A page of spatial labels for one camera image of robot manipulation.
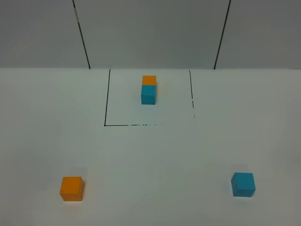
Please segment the blue wooden cube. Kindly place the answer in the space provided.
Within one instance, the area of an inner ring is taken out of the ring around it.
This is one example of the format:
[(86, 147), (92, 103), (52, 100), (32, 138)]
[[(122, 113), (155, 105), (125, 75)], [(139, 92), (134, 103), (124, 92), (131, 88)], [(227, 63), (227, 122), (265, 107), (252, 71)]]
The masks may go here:
[(235, 197), (252, 197), (256, 187), (253, 173), (235, 172), (231, 179), (232, 193)]

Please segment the orange template block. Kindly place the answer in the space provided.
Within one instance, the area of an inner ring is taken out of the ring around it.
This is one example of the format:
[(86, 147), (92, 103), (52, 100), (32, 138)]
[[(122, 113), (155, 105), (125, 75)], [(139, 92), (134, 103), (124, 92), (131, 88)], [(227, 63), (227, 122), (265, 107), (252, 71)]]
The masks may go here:
[(144, 86), (156, 86), (157, 77), (156, 75), (143, 75), (142, 85)]

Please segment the blue template block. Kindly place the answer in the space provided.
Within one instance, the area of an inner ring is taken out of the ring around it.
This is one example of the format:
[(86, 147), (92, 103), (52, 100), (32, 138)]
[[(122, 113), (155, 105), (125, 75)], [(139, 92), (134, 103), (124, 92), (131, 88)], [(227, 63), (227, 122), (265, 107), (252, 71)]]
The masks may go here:
[(141, 103), (142, 105), (156, 104), (156, 85), (142, 85), (141, 89)]

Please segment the orange wooden cube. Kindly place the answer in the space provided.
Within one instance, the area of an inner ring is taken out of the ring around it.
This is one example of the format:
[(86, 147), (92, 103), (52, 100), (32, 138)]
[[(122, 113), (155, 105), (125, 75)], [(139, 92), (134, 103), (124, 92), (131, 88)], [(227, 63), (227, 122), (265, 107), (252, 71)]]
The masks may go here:
[(60, 196), (64, 202), (81, 202), (84, 193), (82, 177), (63, 177)]

